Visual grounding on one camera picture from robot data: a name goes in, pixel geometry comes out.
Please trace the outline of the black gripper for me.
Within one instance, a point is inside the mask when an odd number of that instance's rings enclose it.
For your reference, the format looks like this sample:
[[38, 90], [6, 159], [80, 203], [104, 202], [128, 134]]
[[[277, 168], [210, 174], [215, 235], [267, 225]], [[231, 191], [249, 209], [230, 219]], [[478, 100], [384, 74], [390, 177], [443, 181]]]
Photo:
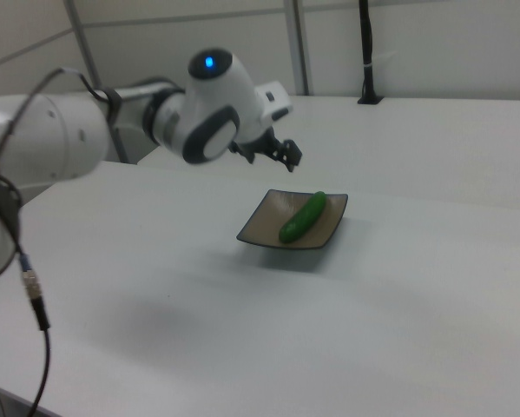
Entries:
[[252, 142], [231, 142], [228, 150], [233, 154], [243, 156], [248, 163], [253, 164], [257, 155], [263, 155], [283, 163], [288, 172], [292, 173], [299, 166], [302, 151], [291, 139], [280, 142], [276, 139], [274, 129], [267, 129], [259, 138]]

